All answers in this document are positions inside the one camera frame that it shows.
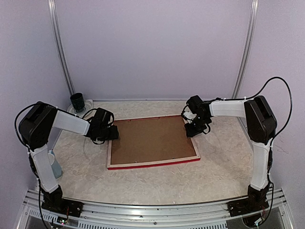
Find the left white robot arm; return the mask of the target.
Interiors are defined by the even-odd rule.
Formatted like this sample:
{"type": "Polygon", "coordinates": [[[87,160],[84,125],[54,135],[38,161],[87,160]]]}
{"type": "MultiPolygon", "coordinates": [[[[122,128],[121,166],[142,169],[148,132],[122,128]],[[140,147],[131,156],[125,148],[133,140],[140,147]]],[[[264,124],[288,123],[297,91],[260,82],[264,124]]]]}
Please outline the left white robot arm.
{"type": "Polygon", "coordinates": [[[31,169],[38,179],[43,201],[41,208],[65,215],[80,217],[83,203],[63,198],[48,156],[48,140],[52,129],[68,131],[89,138],[94,144],[119,138],[114,114],[95,108],[94,116],[85,119],[63,111],[53,105],[38,101],[24,108],[28,113],[14,123],[19,141],[27,148],[31,169]]]}

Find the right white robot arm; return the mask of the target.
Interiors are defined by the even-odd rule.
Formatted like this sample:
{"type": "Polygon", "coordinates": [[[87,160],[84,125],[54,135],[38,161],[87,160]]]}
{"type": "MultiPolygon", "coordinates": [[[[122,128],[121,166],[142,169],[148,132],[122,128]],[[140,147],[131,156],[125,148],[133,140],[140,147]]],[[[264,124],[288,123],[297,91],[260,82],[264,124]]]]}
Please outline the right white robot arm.
{"type": "Polygon", "coordinates": [[[203,101],[195,95],[187,100],[186,108],[188,111],[183,110],[181,116],[186,121],[184,128],[188,138],[198,134],[208,134],[213,117],[239,117],[246,120],[247,134],[254,153],[252,178],[247,197],[230,201],[227,206],[232,217],[268,208],[266,195],[271,186],[269,177],[272,166],[271,147],[277,120],[265,97],[259,95],[250,99],[216,98],[203,101]]]}

